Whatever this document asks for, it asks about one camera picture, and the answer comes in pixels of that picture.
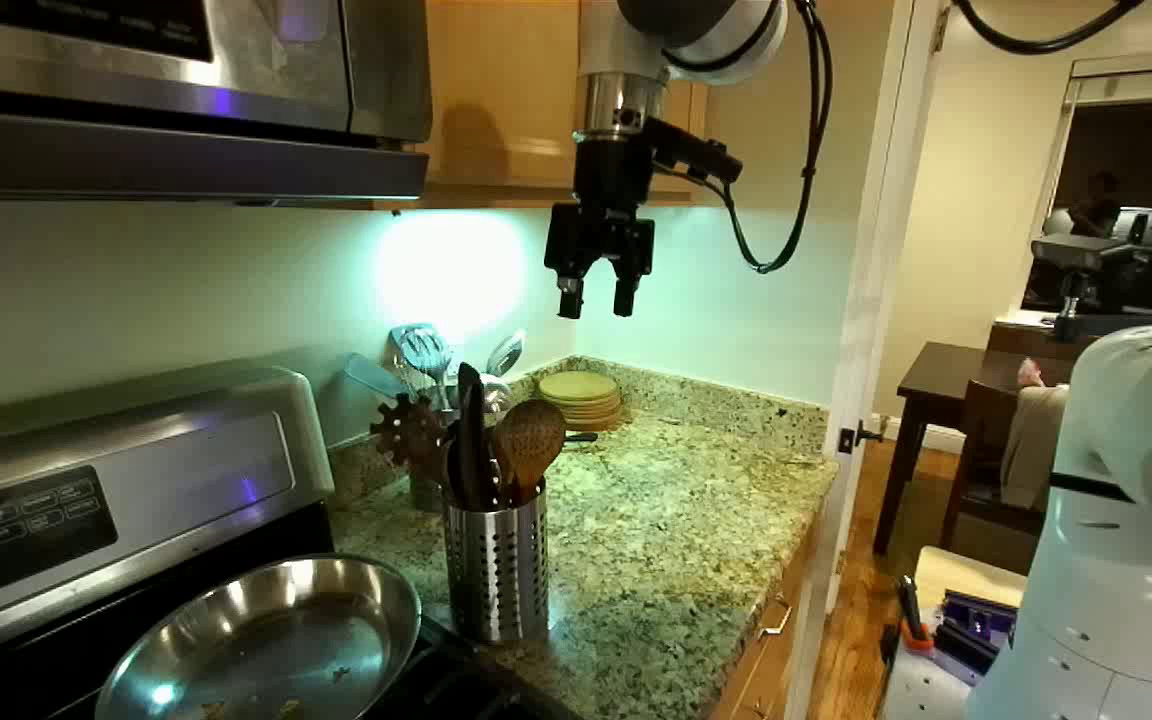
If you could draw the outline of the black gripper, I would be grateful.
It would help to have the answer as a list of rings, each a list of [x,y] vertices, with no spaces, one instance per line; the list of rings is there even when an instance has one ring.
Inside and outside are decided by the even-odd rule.
[[[651,150],[638,137],[588,137],[575,145],[572,203],[553,208],[543,265],[556,272],[561,319],[585,318],[585,272],[615,268],[610,318],[635,312],[638,277],[651,272],[648,201]]]

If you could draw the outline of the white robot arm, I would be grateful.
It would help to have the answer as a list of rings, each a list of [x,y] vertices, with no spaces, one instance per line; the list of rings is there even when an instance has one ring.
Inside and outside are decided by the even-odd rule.
[[[741,80],[802,28],[809,122],[830,111],[830,48],[816,0],[580,0],[572,198],[553,208],[543,265],[561,312],[585,272],[615,268],[610,309],[651,272],[648,183],[669,174],[723,198],[741,162],[654,117],[673,80]],[[1152,323],[1092,339],[1072,368],[1049,513],[1013,636],[975,680],[967,720],[1152,720]]]

